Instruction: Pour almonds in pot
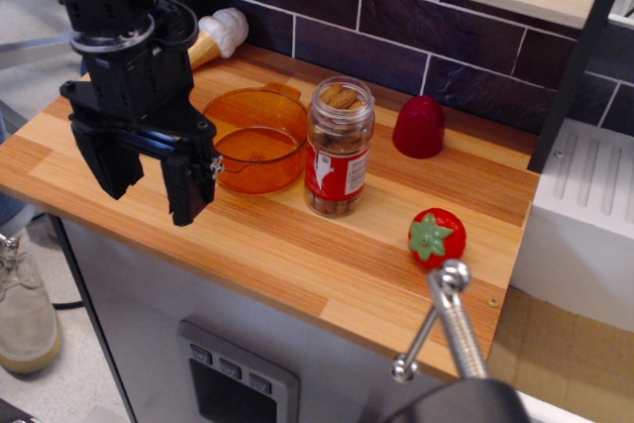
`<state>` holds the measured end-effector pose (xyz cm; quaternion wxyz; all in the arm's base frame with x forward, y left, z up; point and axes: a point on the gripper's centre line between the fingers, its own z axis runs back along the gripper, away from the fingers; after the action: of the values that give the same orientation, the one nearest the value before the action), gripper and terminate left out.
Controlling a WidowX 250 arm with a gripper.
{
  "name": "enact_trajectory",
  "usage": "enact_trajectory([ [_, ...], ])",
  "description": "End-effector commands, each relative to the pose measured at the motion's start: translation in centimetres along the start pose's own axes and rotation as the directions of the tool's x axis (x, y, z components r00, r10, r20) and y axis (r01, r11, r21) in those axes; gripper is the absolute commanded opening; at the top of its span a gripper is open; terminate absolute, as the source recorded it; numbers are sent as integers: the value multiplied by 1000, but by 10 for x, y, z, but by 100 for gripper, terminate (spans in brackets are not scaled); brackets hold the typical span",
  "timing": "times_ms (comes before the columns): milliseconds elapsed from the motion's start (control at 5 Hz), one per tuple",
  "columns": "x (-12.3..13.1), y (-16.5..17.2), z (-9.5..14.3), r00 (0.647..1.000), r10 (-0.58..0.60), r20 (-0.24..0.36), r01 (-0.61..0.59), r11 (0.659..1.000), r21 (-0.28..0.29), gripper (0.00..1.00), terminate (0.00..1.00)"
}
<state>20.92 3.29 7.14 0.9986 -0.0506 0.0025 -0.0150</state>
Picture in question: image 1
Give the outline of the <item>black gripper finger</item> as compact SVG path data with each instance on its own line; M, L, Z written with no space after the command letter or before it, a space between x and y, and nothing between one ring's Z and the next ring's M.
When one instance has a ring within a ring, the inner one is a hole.
M210 164L171 153L161 162L161 171L173 224L192 224L215 198L216 182Z
M101 188L118 200L144 176L139 154L125 147L113 131L93 131L71 124L75 142Z

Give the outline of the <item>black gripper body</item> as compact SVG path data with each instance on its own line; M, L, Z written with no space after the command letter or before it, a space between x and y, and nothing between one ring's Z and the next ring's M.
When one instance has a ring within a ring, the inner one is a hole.
M220 158L215 126L189 101L194 86L186 50L145 47L84 55L89 77L60 89L70 102L70 121L93 131L113 131L126 148L160 163L171 153L210 164Z

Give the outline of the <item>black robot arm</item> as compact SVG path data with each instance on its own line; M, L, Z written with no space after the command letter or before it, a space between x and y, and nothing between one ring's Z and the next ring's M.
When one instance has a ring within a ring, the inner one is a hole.
M214 199L215 126L189 100L195 14L174 0L59 0L88 76L60 90L76 144L101 188L122 197L160 163L169 211L186 226Z

